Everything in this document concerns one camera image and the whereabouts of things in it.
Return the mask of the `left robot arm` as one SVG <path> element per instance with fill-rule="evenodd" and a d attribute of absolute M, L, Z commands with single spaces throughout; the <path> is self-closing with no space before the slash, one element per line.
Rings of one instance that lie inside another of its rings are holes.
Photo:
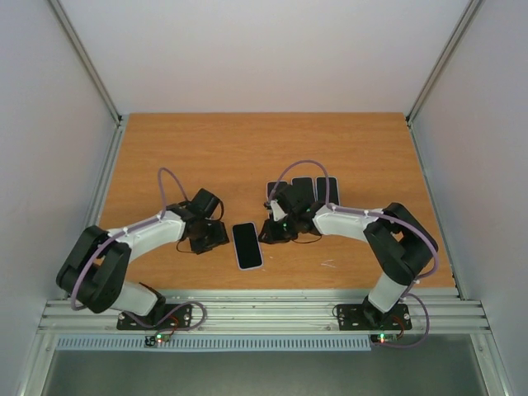
<path fill-rule="evenodd" d="M 74 310 L 101 314 L 109 309 L 143 328 L 158 328 L 174 310 L 163 295 L 125 277 L 129 264 L 164 245 L 189 241 L 191 252 L 202 254 L 228 243 L 221 218 L 223 201 L 200 189 L 192 200 L 165 205 L 136 224 L 116 229 L 93 225 L 82 231 L 56 276 L 56 285 L 71 298 Z"/>

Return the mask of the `black phone blue edge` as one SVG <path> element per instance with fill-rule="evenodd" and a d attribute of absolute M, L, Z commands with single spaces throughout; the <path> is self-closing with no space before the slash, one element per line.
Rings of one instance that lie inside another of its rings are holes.
<path fill-rule="evenodd" d="M 338 181 L 335 177 L 329 177 L 328 180 L 326 177 L 317 177 L 315 188 L 317 200 L 325 201 L 328 196 L 330 203 L 340 205 Z"/>

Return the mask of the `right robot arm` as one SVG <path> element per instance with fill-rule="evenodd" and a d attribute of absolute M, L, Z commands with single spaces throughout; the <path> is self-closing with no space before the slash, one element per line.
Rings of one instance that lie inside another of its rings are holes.
<path fill-rule="evenodd" d="M 440 264 L 434 238 L 399 203 L 377 210 L 349 208 L 328 200 L 311 203 L 299 188 L 287 184 L 270 194 L 265 207 L 269 218 L 258 235 L 261 243 L 287 243 L 310 233 L 369 244 L 382 270 L 360 309 L 372 328 L 390 321 L 395 305 L 414 283 L 432 275 Z"/>

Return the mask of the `black phone pink edge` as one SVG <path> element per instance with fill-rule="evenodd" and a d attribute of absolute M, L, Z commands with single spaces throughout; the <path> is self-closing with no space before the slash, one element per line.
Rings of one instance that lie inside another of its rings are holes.
<path fill-rule="evenodd" d="M 314 181 L 312 177 L 294 177 L 291 179 L 291 184 L 304 196 L 314 195 Z"/>

